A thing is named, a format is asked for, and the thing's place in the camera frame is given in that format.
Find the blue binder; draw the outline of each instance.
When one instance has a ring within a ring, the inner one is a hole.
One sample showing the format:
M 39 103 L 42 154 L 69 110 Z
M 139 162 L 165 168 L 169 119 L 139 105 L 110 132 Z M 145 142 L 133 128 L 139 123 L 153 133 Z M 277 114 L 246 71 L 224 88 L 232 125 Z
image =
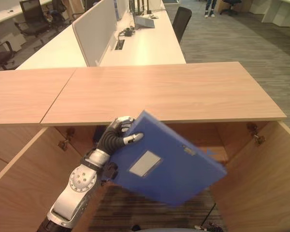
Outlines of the blue binder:
M 226 175 L 225 168 L 143 111 L 126 135 L 142 140 L 118 150 L 114 182 L 145 197 L 178 206 Z

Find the black office chair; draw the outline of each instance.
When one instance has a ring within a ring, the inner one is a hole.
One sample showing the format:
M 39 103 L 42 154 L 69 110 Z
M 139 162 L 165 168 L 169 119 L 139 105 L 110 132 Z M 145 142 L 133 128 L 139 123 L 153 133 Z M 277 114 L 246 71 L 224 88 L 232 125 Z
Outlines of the black office chair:
M 46 11 L 46 14 L 52 16 L 51 25 L 57 32 L 54 35 L 57 35 L 59 33 L 59 28 L 61 27 L 65 28 L 66 26 L 69 25 L 68 23 L 66 23 L 66 20 L 62 15 L 62 13 L 67 10 L 67 8 L 65 7 L 65 5 L 62 3 L 61 0 L 52 0 L 51 5 L 52 9 L 49 8 L 49 5 L 46 5 L 48 9 L 48 11 Z
M 224 2 L 230 4 L 230 7 L 228 9 L 224 9 L 220 12 L 220 14 L 224 13 L 224 12 L 228 12 L 229 15 L 231 16 L 232 14 L 237 15 L 237 11 L 233 10 L 233 7 L 235 4 L 241 3 L 241 0 L 223 0 Z
M 85 13 L 86 11 L 88 11 L 91 7 L 93 7 L 93 4 L 96 2 L 99 2 L 100 0 L 85 0 L 84 2 L 84 12 L 81 13 L 75 13 L 72 14 L 73 19 L 70 20 L 70 22 L 74 21 L 76 19 L 77 16 L 82 15 L 83 13 Z
M 173 21 L 173 29 L 179 43 L 182 40 L 183 34 L 191 16 L 192 11 L 190 9 L 181 6 L 177 9 L 175 19 Z
M 24 0 L 20 1 L 19 4 L 23 11 L 25 21 L 15 22 L 14 24 L 21 34 L 27 36 L 34 35 L 36 38 L 39 38 L 39 35 L 51 29 L 51 25 L 44 16 L 39 0 Z M 34 47 L 34 50 L 44 45 L 44 41 L 41 38 L 40 41 L 42 45 Z
M 0 52 L 0 65 L 4 70 L 7 70 L 5 65 L 7 65 L 8 61 L 14 57 L 15 51 L 13 51 L 10 42 L 5 41 L 5 42 L 1 43 L 0 46 L 3 46 L 4 44 L 6 44 L 8 46 L 9 51 Z

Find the robotic hand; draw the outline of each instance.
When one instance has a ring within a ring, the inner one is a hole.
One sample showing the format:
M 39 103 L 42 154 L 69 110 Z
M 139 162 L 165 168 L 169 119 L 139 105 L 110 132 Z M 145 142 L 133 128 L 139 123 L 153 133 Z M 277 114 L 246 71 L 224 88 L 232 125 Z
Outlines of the robotic hand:
M 142 133 L 121 137 L 133 122 L 133 118 L 116 118 L 106 129 L 97 148 L 88 152 L 75 168 L 68 185 L 59 195 L 38 232 L 70 232 L 88 205 L 91 194 L 100 186 L 104 164 L 118 149 L 139 141 Z

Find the metal hinge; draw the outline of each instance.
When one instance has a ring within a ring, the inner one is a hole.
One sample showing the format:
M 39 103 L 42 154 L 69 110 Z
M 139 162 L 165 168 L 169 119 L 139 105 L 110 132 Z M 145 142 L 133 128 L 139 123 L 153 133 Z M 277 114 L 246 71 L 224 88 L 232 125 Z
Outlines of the metal hinge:
M 255 138 L 256 145 L 260 146 L 265 142 L 265 137 L 263 135 L 258 135 L 258 126 L 254 123 L 247 123 L 247 129 L 249 130 L 252 137 Z
M 58 146 L 66 151 L 68 149 L 68 143 L 71 142 L 72 137 L 74 136 L 75 129 L 73 127 L 67 128 L 66 130 L 66 139 L 63 141 L 59 141 Z

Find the jeans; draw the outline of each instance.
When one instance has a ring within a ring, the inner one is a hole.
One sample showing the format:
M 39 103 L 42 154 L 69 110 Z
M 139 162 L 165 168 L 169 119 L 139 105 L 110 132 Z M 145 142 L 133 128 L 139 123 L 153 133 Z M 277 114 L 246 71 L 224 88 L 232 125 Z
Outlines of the jeans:
M 212 9 L 214 9 L 215 6 L 216 6 L 216 2 L 217 2 L 217 0 L 213 0 L 213 1 L 212 1 L 212 0 L 207 0 L 205 10 L 208 11 L 208 8 L 209 8 L 209 6 L 211 5 L 211 3 L 212 3 Z

